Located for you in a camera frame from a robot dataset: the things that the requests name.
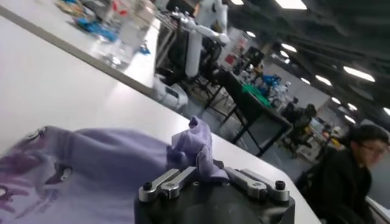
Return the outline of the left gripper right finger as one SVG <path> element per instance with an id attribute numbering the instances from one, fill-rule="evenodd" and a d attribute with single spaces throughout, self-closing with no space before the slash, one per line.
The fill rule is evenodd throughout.
<path id="1" fill-rule="evenodd" d="M 257 200 L 270 198 L 280 203 L 289 201 L 289 190 L 282 180 L 272 181 L 249 169 L 225 167 L 224 170 L 230 181 L 243 188 L 250 198 Z"/>

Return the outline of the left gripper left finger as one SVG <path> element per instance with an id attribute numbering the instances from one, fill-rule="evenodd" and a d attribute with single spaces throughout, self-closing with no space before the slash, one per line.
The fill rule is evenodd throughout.
<path id="1" fill-rule="evenodd" d="M 177 198 L 183 187 L 192 181 L 195 175 L 196 168 L 191 166 L 182 171 L 169 169 L 155 180 L 144 183 L 138 190 L 138 199 L 149 203 L 155 201 L 160 194 L 168 199 Z"/>

